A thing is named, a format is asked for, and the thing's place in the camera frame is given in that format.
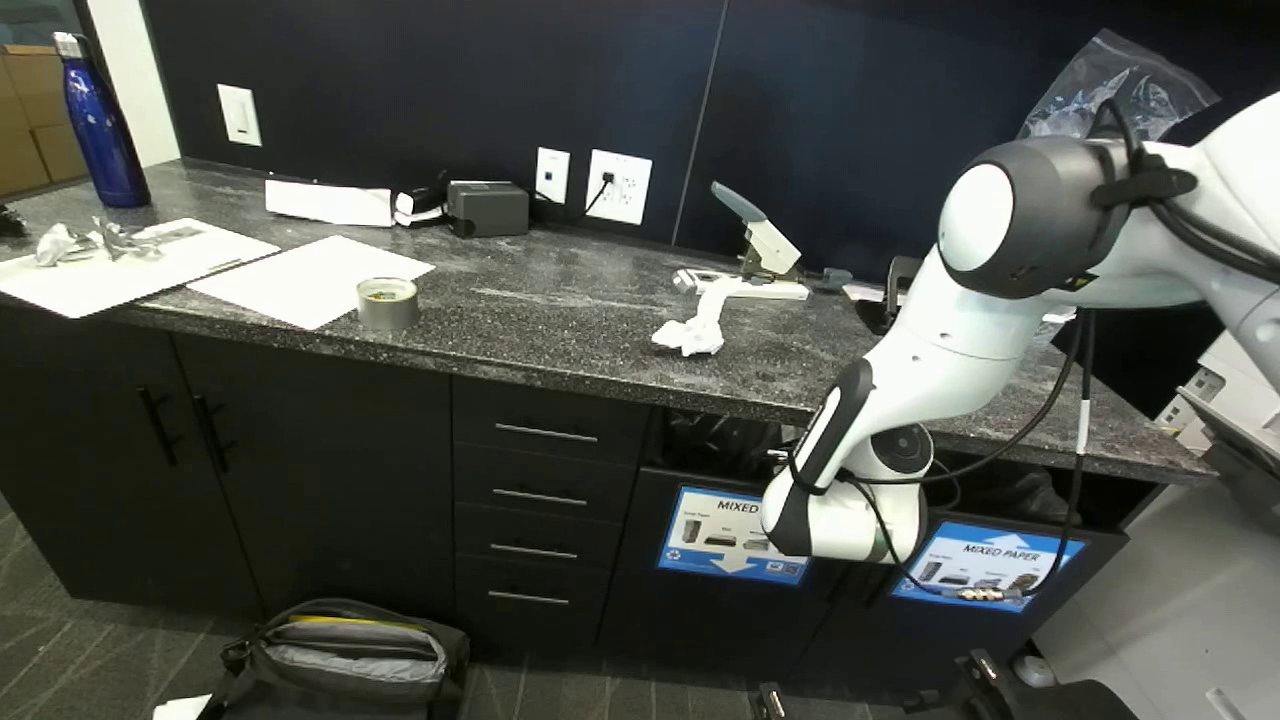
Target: electrical outlet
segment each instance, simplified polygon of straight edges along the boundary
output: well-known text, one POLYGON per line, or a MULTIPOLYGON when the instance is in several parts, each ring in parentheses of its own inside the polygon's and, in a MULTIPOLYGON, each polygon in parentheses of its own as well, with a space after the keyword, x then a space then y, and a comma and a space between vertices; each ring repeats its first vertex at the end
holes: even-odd
POLYGON ((214 99, 223 107, 228 146, 265 150, 265 134, 257 128, 253 89, 214 83, 214 99))
POLYGON ((644 202, 648 202, 648 158, 621 158, 591 150, 591 178, 584 208, 588 215, 616 221, 616 224, 644 224, 644 202))
POLYGON ((567 153, 559 150, 535 150, 535 202, 564 205, 567 202, 567 153))

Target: blue water bottle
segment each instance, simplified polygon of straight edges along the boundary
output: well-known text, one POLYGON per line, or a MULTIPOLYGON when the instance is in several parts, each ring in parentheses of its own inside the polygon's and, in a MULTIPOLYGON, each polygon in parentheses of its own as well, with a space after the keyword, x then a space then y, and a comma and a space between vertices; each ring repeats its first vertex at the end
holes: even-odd
POLYGON ((66 117, 96 196, 107 208, 145 208, 151 202, 145 167, 136 165, 136 150, 111 89, 84 62, 84 35, 53 33, 53 43, 63 62, 66 117))

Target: sheet of paper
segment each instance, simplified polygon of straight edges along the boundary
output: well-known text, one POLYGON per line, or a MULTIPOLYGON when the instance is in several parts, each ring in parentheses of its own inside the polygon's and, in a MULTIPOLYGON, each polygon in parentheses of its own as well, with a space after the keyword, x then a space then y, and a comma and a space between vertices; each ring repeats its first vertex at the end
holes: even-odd
POLYGON ((343 235, 328 235, 328 241, 279 251, 265 264, 247 264, 247 269, 201 282, 190 283, 190 294, 314 332, 356 309, 360 282, 366 277, 417 282, 422 271, 432 271, 432 264, 380 251, 343 235))
POLYGON ((265 205, 275 215, 390 230, 390 187, 268 181, 265 205))
POLYGON ((136 235, 155 241, 160 258, 111 262, 107 251, 89 251, 56 269, 38 269, 37 258, 18 258, 0 264, 0 294, 79 320, 275 251, 275 246, 201 221, 172 221, 136 235))
POLYGON ((179 695, 155 705, 151 720, 196 720, 205 714, 209 695, 179 695))

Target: cabinet handle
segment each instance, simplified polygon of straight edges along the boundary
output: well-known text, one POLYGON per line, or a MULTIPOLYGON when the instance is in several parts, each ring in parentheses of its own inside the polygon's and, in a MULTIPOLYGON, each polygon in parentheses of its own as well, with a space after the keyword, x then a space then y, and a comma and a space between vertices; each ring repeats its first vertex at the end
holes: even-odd
POLYGON ((209 396, 196 396, 196 423, 201 423, 201 437, 205 437, 205 443, 209 443, 211 470, 223 475, 223 472, 228 472, 228 454, 223 454, 223 443, 218 443, 218 437, 214 437, 209 396))
POLYGON ((541 559, 577 566, 577 551, 559 551, 559 550, 531 550, 531 545, 489 545, 489 550, 502 555, 541 555, 541 559))
POLYGON ((513 431, 513 437, 535 437, 535 439, 559 439, 559 443, 598 443, 598 437, 588 431, 559 431, 559 430, 531 430, 531 423, 493 423, 497 431, 513 431))
POLYGON ((509 599, 509 605, 546 605, 546 608, 567 608, 572 599, 567 598, 535 598, 535 593, 498 593, 498 587, 489 587, 493 599, 509 599))
POLYGON ((493 489, 493 498, 527 501, 527 504, 588 507, 584 498, 552 498, 552 493, 518 493, 518 489, 493 489))
POLYGON ((151 423, 151 437, 155 437, 155 443, 160 443, 160 454, 162 454, 162 466, 174 470, 174 454, 172 454, 172 439, 167 439, 162 420, 160 420, 162 396, 155 396, 155 393, 136 393, 136 402, 139 402, 145 412, 146 412, 146 423, 151 423))

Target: sticker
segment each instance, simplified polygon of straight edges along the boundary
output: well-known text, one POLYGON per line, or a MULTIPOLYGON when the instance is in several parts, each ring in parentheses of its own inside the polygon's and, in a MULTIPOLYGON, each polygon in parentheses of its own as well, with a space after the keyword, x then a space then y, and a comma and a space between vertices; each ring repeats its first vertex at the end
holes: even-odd
POLYGON ((795 587, 806 559, 782 555, 768 545, 761 530, 761 498, 679 489, 654 567, 795 587))
MULTIPOLYGON (((892 598, 919 605, 1023 614, 1046 577, 1061 536, 945 520, 892 598)), ((1061 567, 1087 545, 1069 541, 1061 567)))

